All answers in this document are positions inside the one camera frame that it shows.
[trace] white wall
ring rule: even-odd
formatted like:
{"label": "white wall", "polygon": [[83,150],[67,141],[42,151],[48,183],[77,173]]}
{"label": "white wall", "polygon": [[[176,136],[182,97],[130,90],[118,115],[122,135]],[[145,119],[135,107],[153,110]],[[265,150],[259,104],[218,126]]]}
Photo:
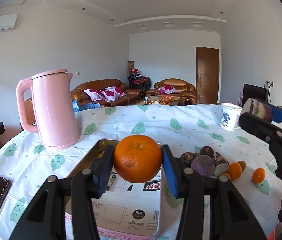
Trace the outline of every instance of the white wall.
{"label": "white wall", "polygon": [[15,29],[0,33],[0,121],[5,143],[20,130],[16,86],[20,79],[66,68],[70,88],[83,82],[117,78],[127,82],[128,35],[83,14],[34,4],[0,9],[18,14]]}
{"label": "white wall", "polygon": [[151,78],[152,86],[166,78],[183,79],[195,86],[195,47],[219,49],[221,60],[219,33],[191,30],[130,34],[129,60],[134,60],[135,68]]}
{"label": "white wall", "polygon": [[236,0],[220,32],[221,102],[237,102],[243,83],[270,89],[272,104],[282,105],[282,4],[279,0]]}

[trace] kettle handle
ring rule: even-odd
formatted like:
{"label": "kettle handle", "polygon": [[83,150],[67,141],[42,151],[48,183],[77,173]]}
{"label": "kettle handle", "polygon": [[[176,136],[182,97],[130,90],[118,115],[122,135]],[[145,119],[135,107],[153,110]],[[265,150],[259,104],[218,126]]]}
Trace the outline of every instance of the kettle handle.
{"label": "kettle handle", "polygon": [[38,127],[36,125],[28,124],[26,110],[24,107],[24,99],[23,94],[26,90],[32,91],[32,79],[31,77],[20,80],[17,85],[17,105],[18,105],[18,112],[20,116],[20,123],[24,130],[28,132],[35,132],[39,133]]}

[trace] kettle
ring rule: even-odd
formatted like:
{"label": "kettle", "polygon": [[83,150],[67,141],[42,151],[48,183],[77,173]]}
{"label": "kettle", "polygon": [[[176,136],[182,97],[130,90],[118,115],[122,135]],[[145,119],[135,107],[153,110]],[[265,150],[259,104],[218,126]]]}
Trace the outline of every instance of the kettle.
{"label": "kettle", "polygon": [[[49,150],[63,150],[80,138],[75,120],[70,81],[73,74],[67,69],[50,70],[20,80],[17,85],[17,105],[22,127],[39,133],[41,142]],[[27,122],[23,94],[31,91],[36,125]]]}

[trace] door frame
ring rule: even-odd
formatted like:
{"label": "door frame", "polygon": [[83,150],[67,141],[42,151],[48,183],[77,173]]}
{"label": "door frame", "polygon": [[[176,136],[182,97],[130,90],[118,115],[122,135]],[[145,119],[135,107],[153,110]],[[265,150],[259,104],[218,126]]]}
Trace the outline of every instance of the door frame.
{"label": "door frame", "polygon": [[[197,88],[198,88],[198,80],[199,80],[199,71],[198,71],[198,51],[197,51],[197,48],[205,48],[205,49],[216,49],[216,48],[208,48],[208,47],[199,47],[199,46],[196,46],[195,47],[195,61],[196,61],[196,78],[195,78],[195,91],[197,92]],[[219,59],[219,67],[218,67],[218,84],[217,84],[217,87],[218,87],[218,91],[217,91],[217,95],[216,95],[216,102],[218,102],[218,99],[219,99],[219,90],[220,90],[220,49],[217,49],[219,51],[219,54],[218,54],[218,59]],[[197,94],[197,98],[198,98],[198,104],[200,103],[200,96]]]}

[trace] television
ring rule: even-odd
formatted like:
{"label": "television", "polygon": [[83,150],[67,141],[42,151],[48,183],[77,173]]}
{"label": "television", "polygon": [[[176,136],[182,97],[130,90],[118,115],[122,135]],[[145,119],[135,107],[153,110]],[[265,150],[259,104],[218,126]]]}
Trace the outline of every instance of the television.
{"label": "television", "polygon": [[268,102],[268,89],[263,87],[257,87],[249,84],[243,85],[243,98],[242,106],[249,98],[256,98],[265,102]]}

